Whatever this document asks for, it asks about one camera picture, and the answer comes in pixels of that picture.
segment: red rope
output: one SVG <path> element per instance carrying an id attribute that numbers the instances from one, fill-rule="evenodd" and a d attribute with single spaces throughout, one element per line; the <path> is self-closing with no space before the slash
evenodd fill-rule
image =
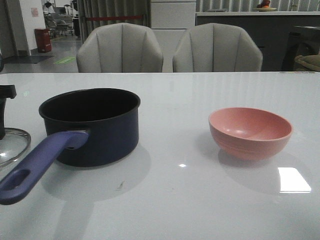
<path id="1" fill-rule="evenodd" d="M 114 20 L 132 20 L 142 19 L 143 15 L 138 16 L 103 16 L 103 17 L 86 17 L 86 21 L 114 21 Z"/>

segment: handle hole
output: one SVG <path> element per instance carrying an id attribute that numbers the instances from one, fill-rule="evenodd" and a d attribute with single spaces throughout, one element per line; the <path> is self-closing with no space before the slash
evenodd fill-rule
<path id="1" fill-rule="evenodd" d="M 9 178 L 6 179 L 4 185 L 1 190 L 10 191 L 20 186 L 20 184 L 26 179 L 26 177 L 30 174 L 30 170 L 21 169 L 18 171 L 14 171 Z"/>

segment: red trash can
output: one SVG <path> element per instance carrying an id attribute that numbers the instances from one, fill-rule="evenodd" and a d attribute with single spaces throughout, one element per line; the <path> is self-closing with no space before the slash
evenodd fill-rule
<path id="1" fill-rule="evenodd" d="M 51 51 L 51 42 L 48 29 L 36 28 L 34 30 L 36 46 L 39 53 L 46 53 Z"/>

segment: saucepan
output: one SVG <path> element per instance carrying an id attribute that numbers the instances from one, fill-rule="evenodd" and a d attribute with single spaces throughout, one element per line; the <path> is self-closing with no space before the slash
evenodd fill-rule
<path id="1" fill-rule="evenodd" d="M 0 181 L 0 204 L 28 195 L 55 159 L 77 167 L 120 160 L 138 144 L 140 98 L 115 88 L 54 96 L 39 107 L 47 137 Z"/>

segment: curtain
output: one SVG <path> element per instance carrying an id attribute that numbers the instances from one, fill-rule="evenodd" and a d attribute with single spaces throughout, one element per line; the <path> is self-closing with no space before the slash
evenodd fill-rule
<path id="1" fill-rule="evenodd" d="M 150 0 L 78 0 L 77 4 L 82 41 L 104 25 L 125 22 L 150 26 Z M 92 20 L 105 17 L 118 18 Z"/>
<path id="2" fill-rule="evenodd" d="M 318 0 L 270 0 L 271 8 L 279 11 L 318 11 Z M 227 9 L 228 12 L 252 12 L 262 0 L 197 0 L 196 11 Z"/>

